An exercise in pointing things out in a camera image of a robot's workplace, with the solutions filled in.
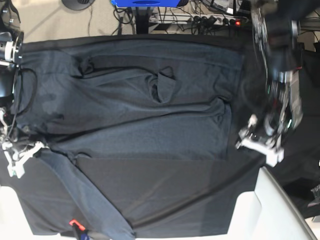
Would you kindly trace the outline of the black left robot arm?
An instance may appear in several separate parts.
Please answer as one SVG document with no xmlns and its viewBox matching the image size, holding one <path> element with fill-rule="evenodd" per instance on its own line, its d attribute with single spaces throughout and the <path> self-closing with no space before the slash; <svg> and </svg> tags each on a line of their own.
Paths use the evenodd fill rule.
<svg viewBox="0 0 320 240">
<path fill-rule="evenodd" d="M 254 45 L 265 69 L 266 99 L 263 113 L 252 114 L 238 133 L 237 149 L 265 155 L 275 167 L 284 159 L 282 138 L 302 121 L 298 62 L 300 20 L 319 8 L 318 0 L 252 0 L 250 15 Z"/>
</svg>

